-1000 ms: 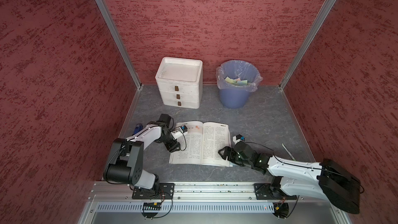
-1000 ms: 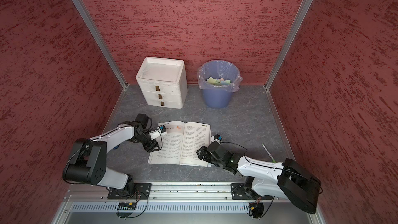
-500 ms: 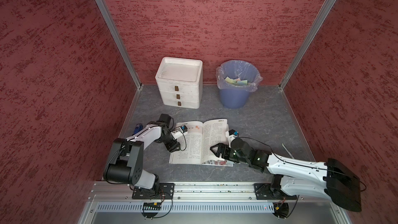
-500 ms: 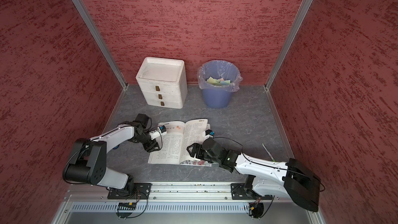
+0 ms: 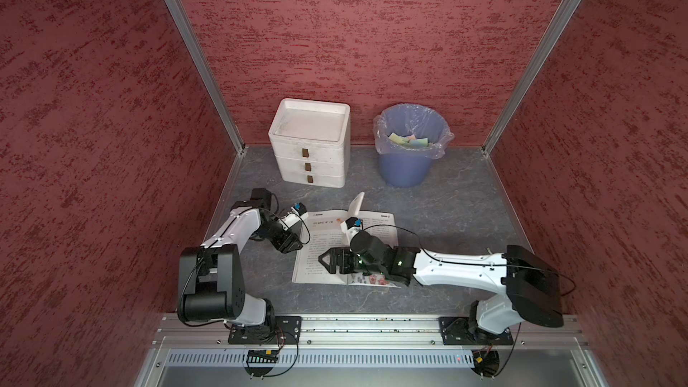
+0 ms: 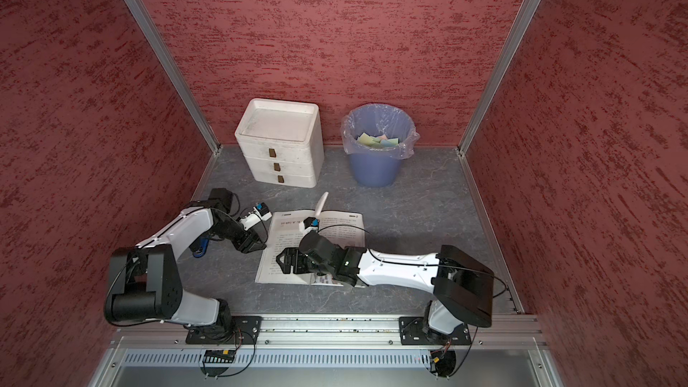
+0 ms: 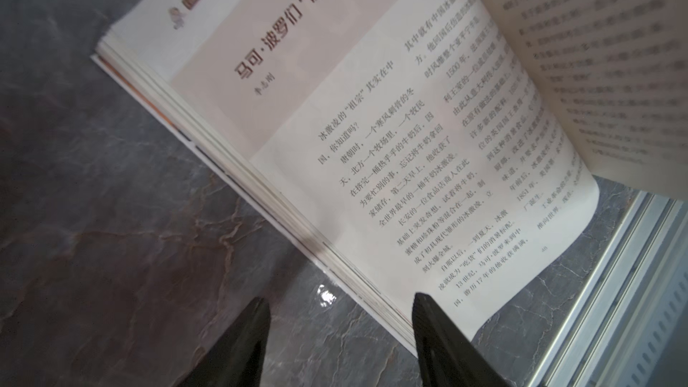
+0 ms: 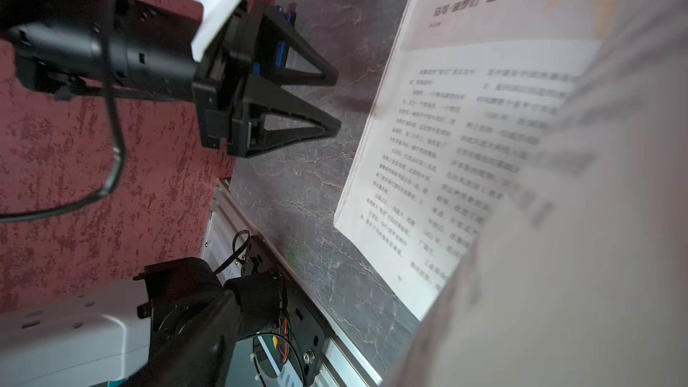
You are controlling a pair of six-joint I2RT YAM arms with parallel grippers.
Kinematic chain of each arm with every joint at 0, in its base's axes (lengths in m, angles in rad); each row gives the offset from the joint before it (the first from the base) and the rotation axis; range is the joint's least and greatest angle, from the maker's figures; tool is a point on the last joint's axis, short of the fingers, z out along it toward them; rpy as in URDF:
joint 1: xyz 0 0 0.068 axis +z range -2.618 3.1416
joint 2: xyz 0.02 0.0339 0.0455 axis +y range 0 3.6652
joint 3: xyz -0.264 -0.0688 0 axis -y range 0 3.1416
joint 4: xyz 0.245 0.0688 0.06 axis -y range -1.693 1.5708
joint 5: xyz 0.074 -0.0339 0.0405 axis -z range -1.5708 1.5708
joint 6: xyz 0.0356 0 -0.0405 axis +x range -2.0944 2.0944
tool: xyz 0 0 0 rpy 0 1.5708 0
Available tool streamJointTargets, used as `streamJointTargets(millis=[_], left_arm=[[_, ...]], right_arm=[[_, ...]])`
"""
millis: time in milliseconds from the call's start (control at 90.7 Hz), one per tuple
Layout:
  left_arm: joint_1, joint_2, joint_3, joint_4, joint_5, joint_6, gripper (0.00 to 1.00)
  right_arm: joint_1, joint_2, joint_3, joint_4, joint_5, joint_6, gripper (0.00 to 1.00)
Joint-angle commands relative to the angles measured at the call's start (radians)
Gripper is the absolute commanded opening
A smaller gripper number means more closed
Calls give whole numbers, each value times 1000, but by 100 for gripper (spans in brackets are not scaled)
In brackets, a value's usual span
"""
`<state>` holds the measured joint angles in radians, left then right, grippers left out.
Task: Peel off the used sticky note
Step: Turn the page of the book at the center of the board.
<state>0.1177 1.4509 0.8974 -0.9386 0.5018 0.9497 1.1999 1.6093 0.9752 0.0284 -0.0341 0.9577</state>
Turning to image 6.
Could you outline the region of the children's science magazine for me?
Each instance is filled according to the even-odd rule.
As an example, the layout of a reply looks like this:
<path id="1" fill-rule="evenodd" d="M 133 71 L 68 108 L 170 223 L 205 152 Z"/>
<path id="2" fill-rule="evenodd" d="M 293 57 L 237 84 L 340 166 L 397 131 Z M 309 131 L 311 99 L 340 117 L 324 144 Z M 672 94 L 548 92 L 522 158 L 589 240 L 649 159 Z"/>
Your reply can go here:
<path id="1" fill-rule="evenodd" d="M 341 278 L 338 270 L 343 265 L 348 249 L 366 247 L 364 217 L 355 212 L 326 210 L 327 197 L 324 193 L 313 210 L 276 212 L 272 215 L 268 241 L 255 277 L 257 283 L 335 287 L 354 284 L 349 279 Z M 302 231 L 301 223 L 307 217 L 320 220 L 317 232 Z M 287 247 L 297 247 L 315 264 L 316 272 L 283 274 L 276 257 Z"/>

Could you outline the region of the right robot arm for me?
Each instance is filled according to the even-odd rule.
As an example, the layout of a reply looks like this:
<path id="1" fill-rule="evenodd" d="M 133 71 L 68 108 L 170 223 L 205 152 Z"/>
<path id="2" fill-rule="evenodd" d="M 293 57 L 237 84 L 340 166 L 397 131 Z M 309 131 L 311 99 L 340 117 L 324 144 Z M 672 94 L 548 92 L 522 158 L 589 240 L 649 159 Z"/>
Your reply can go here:
<path id="1" fill-rule="evenodd" d="M 435 297 L 424 328 L 449 335 L 461 324 L 492 326 L 496 276 L 485 265 L 452 245 L 421 255 L 385 254 L 365 247 L 340 247 L 310 231 L 298 247 L 275 257 L 284 274 L 321 274 L 352 287 L 413 288 Z"/>

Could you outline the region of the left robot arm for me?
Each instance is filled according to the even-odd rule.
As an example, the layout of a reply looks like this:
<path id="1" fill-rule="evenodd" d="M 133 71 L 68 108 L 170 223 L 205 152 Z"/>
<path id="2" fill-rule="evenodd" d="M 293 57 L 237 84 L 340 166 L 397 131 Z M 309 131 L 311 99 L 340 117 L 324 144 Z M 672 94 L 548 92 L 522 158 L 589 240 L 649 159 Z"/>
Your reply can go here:
<path id="1" fill-rule="evenodd" d="M 271 216 L 264 202 L 243 212 L 234 193 L 214 188 L 152 237 L 116 249 L 109 263 L 106 321 L 116 327 L 171 322 L 204 340 L 227 340 L 237 330 L 228 303 L 185 290 L 177 261 L 184 252 L 205 256 L 216 240 L 229 241 L 242 254 L 262 251 L 267 237 L 256 227 L 264 227 Z"/>

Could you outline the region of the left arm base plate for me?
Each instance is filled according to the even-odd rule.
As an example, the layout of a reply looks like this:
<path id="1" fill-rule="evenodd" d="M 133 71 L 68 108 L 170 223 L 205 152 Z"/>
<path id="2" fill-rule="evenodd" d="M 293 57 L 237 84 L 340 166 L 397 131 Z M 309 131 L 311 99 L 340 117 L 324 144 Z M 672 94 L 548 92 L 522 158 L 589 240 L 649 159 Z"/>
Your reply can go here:
<path id="1" fill-rule="evenodd" d="M 240 345 L 256 340 L 263 318 L 256 315 L 233 316 L 228 326 L 213 324 L 191 326 L 187 329 L 187 345 Z"/>

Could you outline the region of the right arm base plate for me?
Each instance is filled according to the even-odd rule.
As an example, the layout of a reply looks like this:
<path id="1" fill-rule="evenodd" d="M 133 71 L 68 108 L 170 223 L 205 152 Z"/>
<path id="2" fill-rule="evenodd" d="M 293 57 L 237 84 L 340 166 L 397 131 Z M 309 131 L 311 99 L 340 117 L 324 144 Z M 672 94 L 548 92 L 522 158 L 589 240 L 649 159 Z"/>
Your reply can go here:
<path id="1" fill-rule="evenodd" d="M 444 346 L 446 344 L 468 346 L 471 344 L 469 329 L 459 324 L 452 333 L 440 333 L 427 326 L 422 317 L 403 316 L 398 319 L 401 344 L 404 346 Z"/>

